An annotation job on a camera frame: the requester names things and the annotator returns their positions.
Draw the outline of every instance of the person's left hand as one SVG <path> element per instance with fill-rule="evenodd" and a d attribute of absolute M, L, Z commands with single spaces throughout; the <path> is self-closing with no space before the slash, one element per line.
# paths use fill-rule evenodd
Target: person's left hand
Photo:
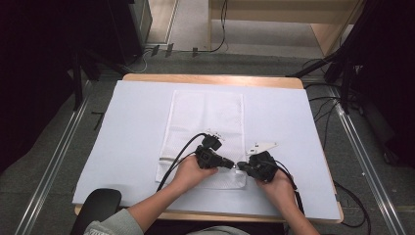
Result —
<path fill-rule="evenodd" d="M 192 155 L 184 159 L 179 165 L 170 184 L 179 187 L 182 190 L 182 193 L 185 193 L 198 185 L 205 178 L 216 174 L 217 171 L 218 169 L 216 167 L 209 169 L 199 168 L 196 156 Z"/>

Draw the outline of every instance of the sleeve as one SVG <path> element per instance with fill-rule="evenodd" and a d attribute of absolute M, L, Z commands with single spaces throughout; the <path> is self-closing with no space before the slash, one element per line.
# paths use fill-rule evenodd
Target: sleeve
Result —
<path fill-rule="evenodd" d="M 84 235 L 143 235 L 143 231 L 131 216 L 123 209 L 103 222 L 94 221 L 86 228 Z"/>

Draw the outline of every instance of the hand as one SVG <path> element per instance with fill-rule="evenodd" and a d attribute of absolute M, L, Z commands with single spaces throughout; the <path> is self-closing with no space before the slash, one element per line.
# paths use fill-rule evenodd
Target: hand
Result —
<path fill-rule="evenodd" d="M 291 210 L 293 207 L 297 207 L 293 186 L 283 171 L 277 170 L 269 183 L 257 180 L 256 184 L 265 191 L 268 200 L 279 212 L 285 211 L 286 208 Z"/>
<path fill-rule="evenodd" d="M 179 165 L 170 184 L 178 186 L 185 193 L 205 178 L 217 173 L 217 168 L 200 169 L 195 155 L 189 156 Z"/>

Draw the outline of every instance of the white towel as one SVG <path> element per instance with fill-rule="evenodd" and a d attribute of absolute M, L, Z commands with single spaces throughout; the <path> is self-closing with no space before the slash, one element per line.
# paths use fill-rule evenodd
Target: white towel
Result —
<path fill-rule="evenodd" d="M 173 160 L 196 134 L 210 130 L 221 135 L 222 146 L 216 153 L 237 163 L 246 160 L 244 140 L 244 104 L 242 94 L 174 91 L 164 141 L 161 148 L 156 181 L 160 182 Z M 181 157 L 194 152 L 202 144 L 197 138 Z M 176 169 L 166 183 L 171 182 Z M 219 168 L 219 172 L 204 180 L 199 188 L 235 189 L 244 187 L 246 175 L 233 168 Z"/>

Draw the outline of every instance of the wooden table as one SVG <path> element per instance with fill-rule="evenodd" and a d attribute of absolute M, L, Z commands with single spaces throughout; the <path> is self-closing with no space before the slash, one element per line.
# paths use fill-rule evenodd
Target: wooden table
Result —
<path fill-rule="evenodd" d="M 209 39 L 211 20 L 221 19 L 223 1 L 209 0 Z M 362 8 L 363 0 L 228 0 L 226 20 L 311 24 L 326 56 Z"/>
<path fill-rule="evenodd" d="M 234 76 L 234 75 L 190 75 L 190 74 L 127 74 L 123 80 L 127 81 L 153 81 L 174 83 L 196 83 L 196 84 L 220 84 L 237 86 L 262 86 L 279 87 L 291 89 L 303 89 L 302 82 L 298 78 L 287 77 L 260 77 L 260 76 Z M 82 205 L 75 206 L 75 213 L 79 214 Z M 177 220 L 210 220 L 210 221 L 245 221 L 245 222 L 282 222 L 283 218 L 271 216 L 235 216 L 226 214 L 201 214 L 196 212 L 166 211 L 161 214 L 163 219 Z"/>

